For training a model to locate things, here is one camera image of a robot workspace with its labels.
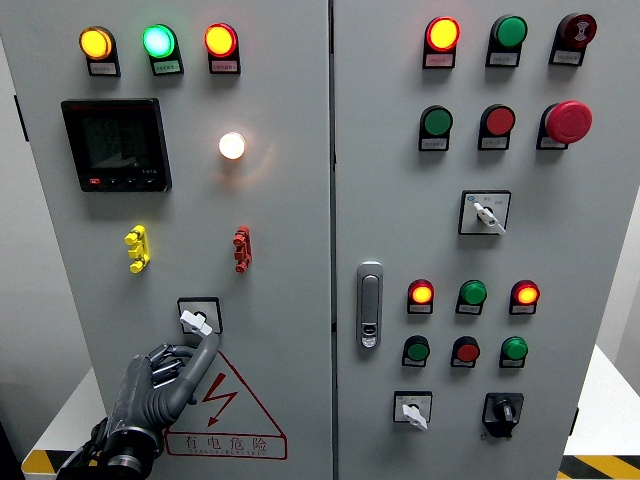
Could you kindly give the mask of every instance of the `red push button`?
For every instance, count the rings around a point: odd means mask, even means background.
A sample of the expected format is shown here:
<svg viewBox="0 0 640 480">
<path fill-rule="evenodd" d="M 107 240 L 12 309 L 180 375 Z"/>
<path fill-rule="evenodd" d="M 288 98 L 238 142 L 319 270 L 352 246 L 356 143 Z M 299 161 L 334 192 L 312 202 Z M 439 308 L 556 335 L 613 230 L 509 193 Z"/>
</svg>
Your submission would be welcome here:
<svg viewBox="0 0 640 480">
<path fill-rule="evenodd" d="M 480 356 L 480 347 L 473 337 L 460 337 L 453 343 L 451 352 L 452 367 L 475 367 L 475 362 Z"/>
<path fill-rule="evenodd" d="M 504 135 L 510 132 L 516 123 L 516 116 L 508 107 L 497 106 L 487 115 L 486 127 L 492 135 Z"/>
<path fill-rule="evenodd" d="M 480 356 L 480 350 L 476 345 L 464 345 L 458 349 L 456 356 L 462 362 L 473 362 Z"/>
<path fill-rule="evenodd" d="M 545 122 L 549 137 L 559 143 L 575 143 L 589 132 L 591 110 L 584 103 L 568 100 L 554 106 Z"/>
<path fill-rule="evenodd" d="M 586 13 L 573 13 L 562 19 L 559 32 L 562 41 L 570 48 L 585 48 L 596 36 L 595 18 Z"/>
</svg>

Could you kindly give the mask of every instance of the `green push button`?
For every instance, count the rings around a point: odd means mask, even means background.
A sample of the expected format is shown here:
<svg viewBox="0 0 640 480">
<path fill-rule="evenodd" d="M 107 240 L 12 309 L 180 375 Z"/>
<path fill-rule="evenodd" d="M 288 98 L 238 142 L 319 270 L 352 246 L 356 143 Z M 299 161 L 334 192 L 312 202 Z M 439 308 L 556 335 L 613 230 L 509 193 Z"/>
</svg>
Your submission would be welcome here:
<svg viewBox="0 0 640 480">
<path fill-rule="evenodd" d="M 487 298 L 487 287 L 480 280 L 469 280 L 460 287 L 460 296 L 469 305 L 480 305 Z"/>
<path fill-rule="evenodd" d="M 527 22 L 520 17 L 501 17 L 496 24 L 494 36 L 503 47 L 516 47 L 527 38 Z"/>
<path fill-rule="evenodd" d="M 407 350 L 407 356 L 414 362 L 422 362 L 429 353 L 429 347 L 423 343 L 414 343 Z"/>
<path fill-rule="evenodd" d="M 453 116 L 444 108 L 437 108 L 427 113 L 424 118 L 424 128 L 434 136 L 447 133 L 453 125 Z"/>
<path fill-rule="evenodd" d="M 522 337 L 507 338 L 502 343 L 502 353 L 510 360 L 522 360 L 528 352 L 529 347 Z"/>
</svg>

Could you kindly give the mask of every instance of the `meter display screen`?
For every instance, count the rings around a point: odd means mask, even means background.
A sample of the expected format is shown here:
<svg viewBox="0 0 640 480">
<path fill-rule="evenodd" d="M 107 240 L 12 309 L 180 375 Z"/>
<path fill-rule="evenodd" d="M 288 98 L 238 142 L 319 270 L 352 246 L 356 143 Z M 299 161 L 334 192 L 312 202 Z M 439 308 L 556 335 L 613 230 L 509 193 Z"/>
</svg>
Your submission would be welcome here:
<svg viewBox="0 0 640 480">
<path fill-rule="evenodd" d="M 171 188 L 157 99 L 66 100 L 62 114 L 83 191 Z"/>
<path fill-rule="evenodd" d="M 83 118 L 93 168 L 148 168 L 149 150 L 139 118 Z"/>
</svg>

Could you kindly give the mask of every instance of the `gray metal panel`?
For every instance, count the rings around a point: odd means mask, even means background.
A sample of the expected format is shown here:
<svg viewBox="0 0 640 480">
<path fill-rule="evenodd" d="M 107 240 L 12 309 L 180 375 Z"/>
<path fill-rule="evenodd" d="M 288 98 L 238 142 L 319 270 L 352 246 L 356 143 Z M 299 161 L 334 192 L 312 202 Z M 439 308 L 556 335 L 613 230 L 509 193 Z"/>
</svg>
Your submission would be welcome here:
<svg viewBox="0 0 640 480">
<path fill-rule="evenodd" d="M 599 23 L 580 68 L 547 65 L 556 26 L 575 11 Z M 596 1 L 335 2 L 339 469 L 341 478 L 453 480 L 556 477 L 640 182 L 637 3 Z M 515 70 L 485 69 L 489 31 L 504 14 L 529 35 Z M 420 66 L 429 21 L 462 27 L 453 71 Z M 565 152 L 537 152 L 544 109 L 578 99 L 594 125 Z M 516 112 L 510 150 L 478 152 L 483 110 Z M 418 121 L 434 104 L 454 116 L 446 153 L 418 152 Z M 465 189 L 512 192 L 504 237 L 457 234 Z M 385 270 L 379 348 L 353 338 L 356 269 Z M 434 314 L 406 312 L 409 284 L 435 287 Z M 479 317 L 456 316 L 460 285 L 488 288 Z M 531 279 L 532 318 L 508 315 L 509 293 Z M 406 338 L 428 338 L 425 369 L 401 367 Z M 475 369 L 452 369 L 456 338 L 477 338 Z M 521 335 L 523 370 L 499 370 L 502 341 Z M 433 391 L 428 432 L 394 424 L 394 390 Z M 520 392 L 510 441 L 481 439 L 485 394 Z"/>
<path fill-rule="evenodd" d="M 69 0 L 4 1 L 0 8 L 0 31 L 107 410 L 130 358 L 164 341 L 184 341 L 178 297 L 216 295 L 225 321 L 221 351 L 288 438 L 286 461 L 165 455 L 152 478 L 329 478 L 327 5 Z M 216 21 L 238 32 L 238 78 L 208 72 L 202 39 Z M 184 76 L 151 75 L 140 39 L 153 23 L 176 32 Z M 91 25 L 113 33 L 122 78 L 87 75 L 78 36 Z M 160 100 L 173 190 L 82 193 L 60 102 L 140 97 Z M 232 166 L 217 152 L 229 131 L 248 144 Z M 137 223 L 147 227 L 152 260 L 132 275 L 123 238 Z M 241 224 L 251 228 L 254 255 L 242 276 L 234 271 L 231 243 Z M 205 393 L 221 361 L 203 382 Z M 187 409 L 185 419 L 198 408 Z M 219 428 L 247 423 L 230 409 Z M 218 428 L 206 427 L 205 419 L 203 431 Z"/>
</svg>

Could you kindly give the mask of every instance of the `warning sign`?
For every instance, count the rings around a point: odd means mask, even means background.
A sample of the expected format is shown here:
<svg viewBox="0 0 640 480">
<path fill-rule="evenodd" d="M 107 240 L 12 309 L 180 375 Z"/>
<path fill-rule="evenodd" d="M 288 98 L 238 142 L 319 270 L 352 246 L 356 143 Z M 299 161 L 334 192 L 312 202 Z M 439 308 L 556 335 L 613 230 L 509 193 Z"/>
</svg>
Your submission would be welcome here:
<svg viewBox="0 0 640 480">
<path fill-rule="evenodd" d="M 169 455 L 287 459 L 286 435 L 222 352 L 196 398 L 165 431 Z"/>
</svg>

